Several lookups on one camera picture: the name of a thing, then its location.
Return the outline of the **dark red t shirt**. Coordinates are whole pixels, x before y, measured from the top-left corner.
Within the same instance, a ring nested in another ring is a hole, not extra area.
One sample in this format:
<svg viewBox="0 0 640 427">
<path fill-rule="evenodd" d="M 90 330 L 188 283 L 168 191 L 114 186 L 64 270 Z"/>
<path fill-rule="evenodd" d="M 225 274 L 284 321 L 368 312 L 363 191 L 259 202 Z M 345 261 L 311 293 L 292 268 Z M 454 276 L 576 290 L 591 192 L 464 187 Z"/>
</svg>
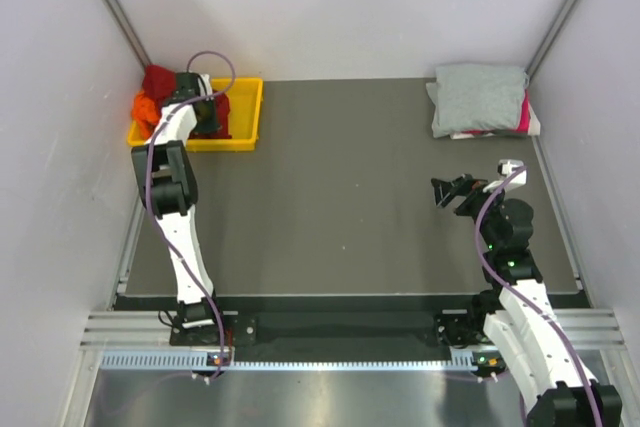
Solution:
<svg viewBox="0 0 640 427">
<path fill-rule="evenodd" d="M 150 65 L 145 71 L 145 77 L 142 81 L 142 90 L 148 97 L 154 100 L 160 114 L 163 107 L 168 107 L 169 97 L 176 87 L 175 75 L 177 73 L 170 71 L 164 67 Z M 190 139 L 215 139 L 230 138 L 227 133 L 227 116 L 230 112 L 229 100 L 226 94 L 222 94 L 214 98 L 216 101 L 218 122 L 220 128 L 214 135 L 195 135 L 192 131 Z"/>
</svg>

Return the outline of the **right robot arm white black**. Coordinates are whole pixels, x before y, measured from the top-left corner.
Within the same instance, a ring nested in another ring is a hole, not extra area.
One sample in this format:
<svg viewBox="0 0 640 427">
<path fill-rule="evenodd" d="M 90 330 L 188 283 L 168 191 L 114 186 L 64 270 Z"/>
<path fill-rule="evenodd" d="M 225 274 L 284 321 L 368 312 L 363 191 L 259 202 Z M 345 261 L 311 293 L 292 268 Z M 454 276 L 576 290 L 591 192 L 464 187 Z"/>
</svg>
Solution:
<svg viewBox="0 0 640 427">
<path fill-rule="evenodd" d="M 534 210 L 506 194 L 511 184 L 525 181 L 523 168 L 503 171 L 496 182 L 468 174 L 431 181 L 437 207 L 462 200 L 454 213 L 473 220 L 476 251 L 491 286 L 473 297 L 467 331 L 497 348 L 518 387 L 524 425 L 617 426 L 620 394 L 584 364 L 551 306 L 530 250 Z"/>
</svg>

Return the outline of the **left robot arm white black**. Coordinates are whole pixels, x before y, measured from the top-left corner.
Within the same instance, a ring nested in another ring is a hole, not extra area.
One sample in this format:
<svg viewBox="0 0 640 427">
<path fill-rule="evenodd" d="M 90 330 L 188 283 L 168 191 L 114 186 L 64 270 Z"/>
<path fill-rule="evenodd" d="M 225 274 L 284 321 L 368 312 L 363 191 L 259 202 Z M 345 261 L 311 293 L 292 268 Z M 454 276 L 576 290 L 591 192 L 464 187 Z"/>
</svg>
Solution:
<svg viewBox="0 0 640 427">
<path fill-rule="evenodd" d="M 174 321 L 209 344 L 224 337 L 227 321 L 214 305 L 215 287 L 198 240 L 198 186 L 186 143 L 201 119 L 215 120 L 212 96 L 207 75 L 179 73 L 150 138 L 131 149 L 142 205 L 169 251 L 177 286 Z"/>
</svg>

